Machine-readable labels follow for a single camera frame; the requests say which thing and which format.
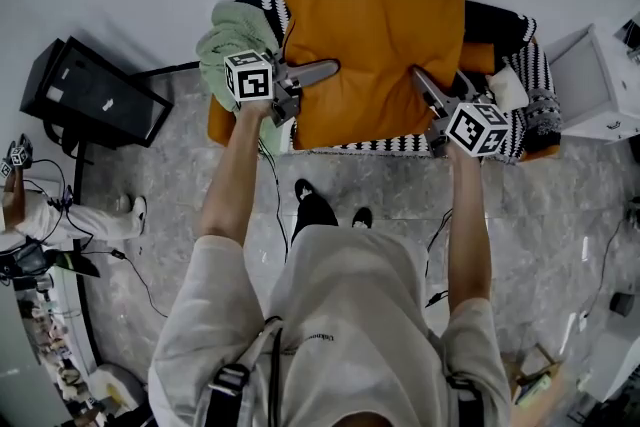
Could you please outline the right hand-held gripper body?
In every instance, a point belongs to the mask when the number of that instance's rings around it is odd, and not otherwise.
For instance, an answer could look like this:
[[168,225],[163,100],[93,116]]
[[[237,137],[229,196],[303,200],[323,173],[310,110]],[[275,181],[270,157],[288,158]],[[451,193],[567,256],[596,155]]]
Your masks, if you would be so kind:
[[464,73],[457,71],[452,87],[442,91],[450,97],[450,115],[437,118],[431,110],[434,117],[425,132],[431,154],[443,156],[449,142],[471,157],[496,154],[510,124],[487,95],[487,88],[476,87]]

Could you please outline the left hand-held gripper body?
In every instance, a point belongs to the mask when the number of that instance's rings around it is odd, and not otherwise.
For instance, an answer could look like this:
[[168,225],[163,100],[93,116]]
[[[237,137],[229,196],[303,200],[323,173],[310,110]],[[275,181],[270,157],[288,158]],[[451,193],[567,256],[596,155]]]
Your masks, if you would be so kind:
[[225,81],[237,104],[270,102],[275,126],[282,126],[300,112],[299,65],[287,63],[280,51],[243,50],[223,58]]

